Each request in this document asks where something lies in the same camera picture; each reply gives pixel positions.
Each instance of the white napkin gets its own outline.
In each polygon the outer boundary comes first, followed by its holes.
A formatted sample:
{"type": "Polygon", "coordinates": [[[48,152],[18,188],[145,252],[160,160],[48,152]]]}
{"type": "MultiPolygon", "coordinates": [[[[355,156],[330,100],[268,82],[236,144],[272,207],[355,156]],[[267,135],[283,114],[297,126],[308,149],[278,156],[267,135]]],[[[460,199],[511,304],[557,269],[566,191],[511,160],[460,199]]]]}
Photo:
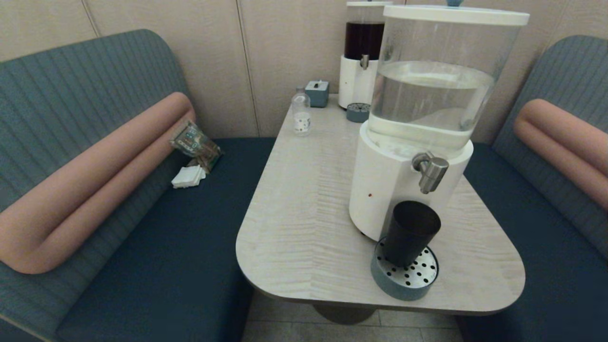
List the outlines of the white napkin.
{"type": "Polygon", "coordinates": [[[171,184],[173,184],[175,189],[180,187],[197,186],[201,179],[205,178],[206,176],[207,174],[199,165],[182,167],[179,173],[171,181],[171,184]]]}

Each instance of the dark liquid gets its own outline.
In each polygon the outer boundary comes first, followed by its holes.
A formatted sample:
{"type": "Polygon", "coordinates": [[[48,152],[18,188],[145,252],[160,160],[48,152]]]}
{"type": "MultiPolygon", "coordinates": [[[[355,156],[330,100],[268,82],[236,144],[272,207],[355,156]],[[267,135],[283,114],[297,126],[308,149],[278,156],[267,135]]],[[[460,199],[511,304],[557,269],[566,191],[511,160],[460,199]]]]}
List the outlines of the dark liquid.
{"type": "Polygon", "coordinates": [[[384,23],[346,23],[344,57],[360,60],[361,55],[369,55],[370,60],[377,60],[383,32],[384,23]]]}

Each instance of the gray upholstered backrest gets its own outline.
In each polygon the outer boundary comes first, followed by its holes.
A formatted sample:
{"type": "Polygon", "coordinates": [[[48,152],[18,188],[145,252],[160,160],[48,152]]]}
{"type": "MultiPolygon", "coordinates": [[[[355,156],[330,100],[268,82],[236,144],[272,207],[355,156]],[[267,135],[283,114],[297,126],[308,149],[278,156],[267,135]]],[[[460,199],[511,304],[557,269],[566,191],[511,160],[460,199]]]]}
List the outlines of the gray upholstered backrest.
{"type": "Polygon", "coordinates": [[[534,66],[494,150],[510,162],[608,259],[608,214],[513,134],[530,100],[544,99],[608,132],[608,41],[572,36],[549,48],[534,66]]]}
{"type": "MultiPolygon", "coordinates": [[[[137,30],[0,64],[0,211],[172,92],[188,94],[167,44],[137,30]]],[[[0,263],[0,317],[45,340],[184,163],[173,153],[62,266],[0,263]]]]}

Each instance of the drip tray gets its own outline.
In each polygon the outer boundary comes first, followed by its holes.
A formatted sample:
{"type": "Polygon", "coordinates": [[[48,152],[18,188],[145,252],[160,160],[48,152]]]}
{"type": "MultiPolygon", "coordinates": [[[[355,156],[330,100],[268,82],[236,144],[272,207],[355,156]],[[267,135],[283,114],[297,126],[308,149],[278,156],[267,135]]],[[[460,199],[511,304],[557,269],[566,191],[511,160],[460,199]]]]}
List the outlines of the drip tray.
{"type": "Polygon", "coordinates": [[[411,265],[397,267],[384,256],[384,239],[376,244],[371,260],[371,275],[376,284],[402,301],[424,297],[439,275],[439,263],[433,251],[427,246],[411,265]]]}

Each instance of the black cup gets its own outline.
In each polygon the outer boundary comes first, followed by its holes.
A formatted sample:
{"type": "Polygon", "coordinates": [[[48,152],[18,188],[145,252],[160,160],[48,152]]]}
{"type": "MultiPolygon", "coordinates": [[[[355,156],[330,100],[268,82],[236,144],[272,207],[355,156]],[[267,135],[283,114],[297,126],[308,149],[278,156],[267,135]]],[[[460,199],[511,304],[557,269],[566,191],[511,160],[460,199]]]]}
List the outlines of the black cup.
{"type": "Polygon", "coordinates": [[[397,267],[409,266],[441,228],[439,215],[426,204],[399,202],[384,240],[384,256],[397,267]]]}

